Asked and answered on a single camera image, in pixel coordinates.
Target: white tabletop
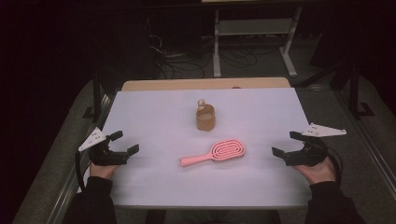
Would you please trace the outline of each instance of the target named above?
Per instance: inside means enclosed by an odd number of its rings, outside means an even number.
[[[199,99],[216,109],[211,132],[196,128]],[[113,176],[115,205],[142,207],[291,208],[306,206],[310,190],[271,147],[300,150],[290,131],[308,122],[295,89],[119,92],[103,132],[123,131],[113,151],[140,151]],[[238,139],[243,158],[181,167],[179,159],[205,154],[213,144]]]

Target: black sleeve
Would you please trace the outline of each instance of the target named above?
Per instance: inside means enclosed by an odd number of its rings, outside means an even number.
[[[97,176],[88,178],[85,190],[78,193],[64,216],[69,223],[117,223],[114,204],[110,198],[113,182]]]
[[[335,182],[321,182],[309,188],[312,200],[308,202],[305,224],[365,223],[353,201],[344,196]]]

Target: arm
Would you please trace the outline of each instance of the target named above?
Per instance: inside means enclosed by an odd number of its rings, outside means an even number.
[[[329,158],[313,167],[299,165],[294,168],[305,176],[312,191],[305,224],[365,223],[353,201],[335,183],[334,166]]]
[[[90,166],[91,176],[85,190],[77,194],[64,216],[68,223],[117,223],[113,201],[110,198],[110,180],[118,166]]]

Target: pink hairbrush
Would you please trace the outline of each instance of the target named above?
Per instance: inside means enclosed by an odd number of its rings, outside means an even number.
[[[205,155],[184,157],[180,159],[181,166],[193,165],[200,161],[227,161],[242,157],[245,154],[245,147],[241,142],[234,139],[218,142]]]

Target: hand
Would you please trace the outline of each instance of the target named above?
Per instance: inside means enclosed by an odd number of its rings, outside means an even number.
[[[315,166],[298,165],[294,166],[294,169],[300,171],[310,185],[324,181],[335,182],[335,169],[329,157]]]
[[[91,162],[90,165],[90,176],[99,176],[104,179],[110,179],[114,175],[114,172],[119,168],[118,165],[109,166],[98,166]]]

